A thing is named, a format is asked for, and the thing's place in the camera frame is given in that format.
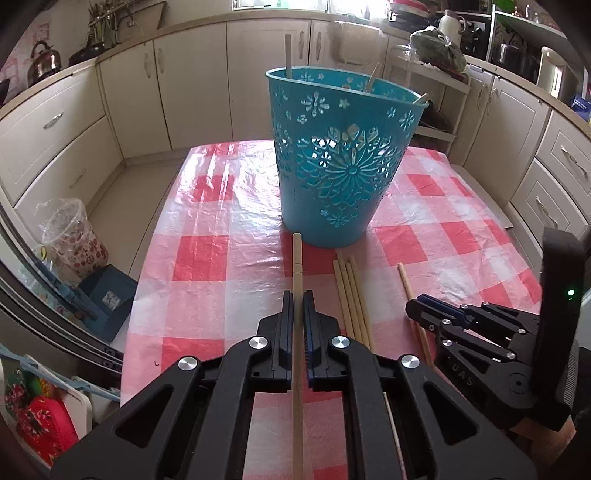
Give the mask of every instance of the teal bucket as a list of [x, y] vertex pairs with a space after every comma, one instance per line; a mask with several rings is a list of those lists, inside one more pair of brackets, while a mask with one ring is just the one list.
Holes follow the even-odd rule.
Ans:
[[395, 83], [344, 70], [269, 70], [281, 213], [321, 248], [355, 243], [392, 182], [426, 103]]

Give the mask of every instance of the trash bag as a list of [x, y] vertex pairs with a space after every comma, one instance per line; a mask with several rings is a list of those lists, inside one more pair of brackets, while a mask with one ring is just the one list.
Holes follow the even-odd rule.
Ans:
[[423, 63], [430, 63], [445, 72], [463, 73], [466, 70], [466, 57], [460, 47], [438, 28], [416, 31], [410, 36], [410, 44]]
[[41, 243], [80, 277], [81, 280], [109, 262], [109, 253], [96, 237], [79, 199], [53, 199], [40, 203], [35, 217], [39, 224]]

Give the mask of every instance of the red checkered tablecloth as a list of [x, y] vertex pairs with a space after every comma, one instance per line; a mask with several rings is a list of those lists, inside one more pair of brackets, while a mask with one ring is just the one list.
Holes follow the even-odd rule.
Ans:
[[[541, 290], [491, 211], [445, 155], [409, 148], [365, 237], [361, 271], [380, 355], [419, 354], [397, 270], [416, 294], [538, 312]], [[334, 250], [304, 244], [304, 289], [342, 325]], [[122, 379], [129, 400], [183, 355], [209, 359], [256, 333], [291, 289], [291, 234], [281, 223], [272, 141], [191, 150], [150, 243], [131, 312]], [[291, 398], [257, 394], [244, 478], [291, 474]], [[339, 394], [304, 393], [307, 479], [347, 478]]]

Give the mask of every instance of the tile floor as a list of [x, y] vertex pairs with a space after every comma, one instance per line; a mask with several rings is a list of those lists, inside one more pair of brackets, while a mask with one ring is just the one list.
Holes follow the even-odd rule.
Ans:
[[[182, 161], [126, 167], [90, 214], [109, 263], [139, 279], [150, 240]], [[112, 346], [124, 351], [128, 320]]]

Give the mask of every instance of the table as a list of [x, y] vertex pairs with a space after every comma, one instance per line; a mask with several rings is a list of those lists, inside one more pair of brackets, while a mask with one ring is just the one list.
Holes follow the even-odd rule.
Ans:
[[[364, 238], [343, 249], [361, 271], [380, 355], [420, 355], [397, 270], [416, 294], [539, 312], [541, 289], [491, 211], [444, 154], [409, 148]], [[304, 245], [304, 289], [342, 314], [334, 250]], [[272, 141], [191, 150], [158, 220], [131, 312], [122, 402], [184, 355], [209, 359], [256, 333], [291, 289]], [[304, 393], [307, 479], [347, 478], [340, 394]], [[244, 478], [291, 474], [290, 395], [257, 394]]]

